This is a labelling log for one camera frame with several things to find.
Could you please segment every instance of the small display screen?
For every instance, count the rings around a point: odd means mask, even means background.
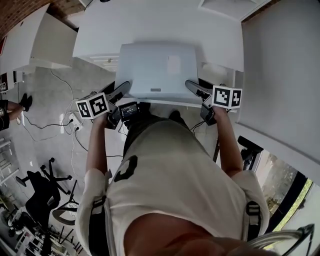
[[[131,106],[126,106],[124,108],[121,109],[121,115],[123,118],[128,118],[132,115],[134,115],[135,113],[137,113],[138,108],[137,105],[131,105]]]

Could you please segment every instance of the glasses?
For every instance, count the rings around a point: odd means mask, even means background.
[[[230,253],[228,256],[237,256],[241,255],[243,252],[248,250],[249,248],[252,249],[263,249],[267,246],[270,246],[274,243],[279,243],[288,240],[296,240],[296,242],[284,253],[282,256],[288,256],[292,251],[294,251],[308,236],[310,236],[309,244],[306,252],[306,256],[309,255],[312,240],[314,237],[315,225],[309,224],[307,226],[303,226],[298,228],[297,230],[281,230],[277,232],[271,232],[259,236],[247,243],[244,246],[240,246]]]

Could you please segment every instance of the white t-shirt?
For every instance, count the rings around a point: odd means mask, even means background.
[[[87,172],[77,219],[82,215],[90,218],[86,209],[103,195],[108,198],[118,256],[125,255],[129,225],[149,213],[188,220],[215,237],[241,240],[247,202],[255,201],[261,210],[260,234],[269,223],[269,210],[255,174],[242,171],[230,178],[189,130],[170,120],[152,124],[133,141],[107,191],[100,171]],[[88,251],[88,229],[85,224],[78,228],[80,221],[76,225]]]

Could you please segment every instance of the electrical outlet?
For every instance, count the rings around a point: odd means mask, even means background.
[[[83,128],[83,125],[81,124],[82,122],[80,122],[80,120],[78,119],[78,117],[74,113],[71,113],[69,115],[69,121],[71,119],[73,119],[73,122],[70,124],[73,125],[73,127],[79,127],[79,130],[81,130]]]

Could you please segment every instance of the concrete floor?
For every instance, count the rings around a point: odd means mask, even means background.
[[[115,80],[114,73],[77,58],[74,59],[73,68],[54,69],[52,71],[55,75],[70,84],[73,95],[68,85],[52,76],[50,69],[47,68],[37,68],[35,73],[24,77],[24,83],[20,83],[19,86],[16,86],[7,94],[3,95],[3,99],[8,99],[13,102],[18,102],[24,93],[32,95],[33,105],[29,112],[24,112],[24,115],[27,116],[33,124],[41,127],[47,124],[59,124],[73,96],[74,99],[80,99],[88,95],[91,91],[99,91]],[[72,109],[77,109],[75,104],[72,105]],[[164,104],[151,105],[151,112],[161,117],[168,117],[173,110],[180,111],[181,116],[190,128],[201,121],[199,108]],[[67,135],[66,132],[58,126],[38,129],[35,126],[31,126],[27,119],[22,118],[21,121],[22,123],[24,121],[25,127],[22,124],[18,125],[16,121],[12,121],[9,129],[0,131],[0,138],[5,137],[6,140],[11,140],[10,148],[13,151],[13,166],[11,169],[15,170],[15,168],[19,168],[18,176],[24,178],[27,175],[27,171],[39,171],[40,166],[43,164],[48,166],[48,160],[53,157],[55,158],[53,172],[57,177],[71,175],[74,179],[78,180],[74,199],[79,202],[84,190],[83,180],[87,152],[81,148],[74,137]],[[118,133],[120,125],[119,123],[116,130],[105,130],[106,153],[109,156],[123,154],[126,136]],[[83,123],[83,129],[77,132],[78,139],[86,148],[88,148],[91,126],[91,121],[86,120]],[[26,129],[37,142],[33,141]],[[69,127],[66,127],[66,130],[69,133],[71,131]],[[208,153],[213,156],[217,139],[216,125],[209,127],[203,124],[197,128],[196,137]],[[121,160],[121,157],[108,158],[108,168],[115,173]],[[60,182],[60,184],[66,190],[71,190],[74,180]],[[14,178],[11,178],[6,182],[6,185],[7,187],[2,186],[0,189],[6,195],[12,195],[11,198],[14,198],[14,202],[18,207],[24,206],[28,198],[34,193],[34,189],[29,181],[27,181],[27,187],[22,187]],[[60,205],[62,205],[69,197],[62,193],[60,194]],[[52,216],[50,217],[50,223],[54,225],[56,230],[61,230],[63,226],[55,221]],[[71,229],[72,227],[65,228],[64,233],[67,234]]]

